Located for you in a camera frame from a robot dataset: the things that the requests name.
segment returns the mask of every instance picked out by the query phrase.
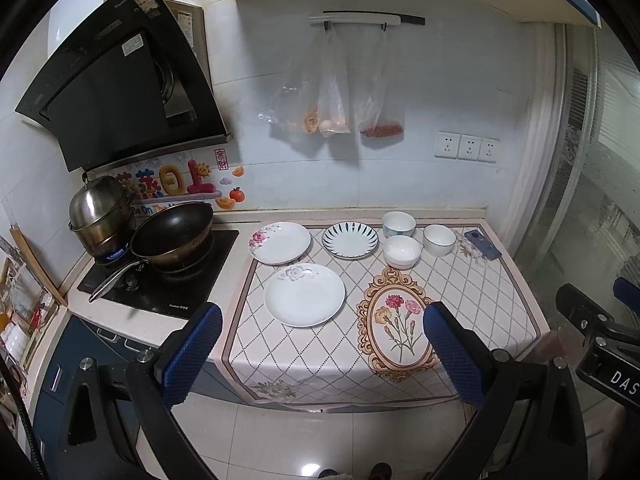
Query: electrical socket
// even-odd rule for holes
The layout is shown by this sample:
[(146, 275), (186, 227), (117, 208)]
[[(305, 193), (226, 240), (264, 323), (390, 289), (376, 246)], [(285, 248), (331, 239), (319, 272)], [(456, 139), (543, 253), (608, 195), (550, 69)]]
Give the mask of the electrical socket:
[(458, 148), (458, 158), (466, 160), (478, 160), (480, 154), (480, 137), (463, 135), (460, 139), (460, 147)]
[(438, 132), (437, 136), (435, 156), (456, 158), (458, 156), (458, 146), (460, 145), (460, 134)]
[(498, 139), (482, 139), (480, 141), (480, 153), (478, 160), (482, 162), (495, 162), (500, 155), (500, 141)]

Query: pot lid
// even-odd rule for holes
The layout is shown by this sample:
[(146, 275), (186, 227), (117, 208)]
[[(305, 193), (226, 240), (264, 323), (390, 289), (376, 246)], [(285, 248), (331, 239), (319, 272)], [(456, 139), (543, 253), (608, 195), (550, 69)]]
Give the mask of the pot lid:
[(125, 197), (126, 190), (112, 176), (87, 180), (69, 204), (69, 220), (74, 230), (90, 225), (112, 211)]

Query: black range hood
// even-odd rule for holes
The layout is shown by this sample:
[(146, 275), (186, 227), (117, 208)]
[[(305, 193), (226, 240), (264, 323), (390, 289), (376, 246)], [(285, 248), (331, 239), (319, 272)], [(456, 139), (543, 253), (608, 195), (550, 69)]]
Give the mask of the black range hood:
[[(187, 103), (165, 106), (172, 95)], [(60, 142), (69, 171), (176, 144), (226, 142), (207, 79), (163, 0), (107, 0), (52, 54), (16, 111)]]

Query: blue striped plate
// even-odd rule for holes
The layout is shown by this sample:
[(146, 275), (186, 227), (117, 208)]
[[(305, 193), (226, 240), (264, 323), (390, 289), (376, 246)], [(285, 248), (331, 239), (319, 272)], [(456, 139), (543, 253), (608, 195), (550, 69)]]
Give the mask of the blue striped plate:
[(378, 244), (378, 234), (360, 222), (340, 222), (322, 234), (322, 244), (338, 258), (355, 260), (373, 252)]

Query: cartoon sun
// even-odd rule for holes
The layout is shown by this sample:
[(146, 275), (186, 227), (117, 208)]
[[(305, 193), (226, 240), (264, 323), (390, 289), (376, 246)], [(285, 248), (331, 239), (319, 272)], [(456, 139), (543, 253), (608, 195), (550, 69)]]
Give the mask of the cartoon sun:
[(208, 164), (199, 163), (196, 167), (196, 171), (200, 176), (209, 176), (211, 174), (211, 169)]

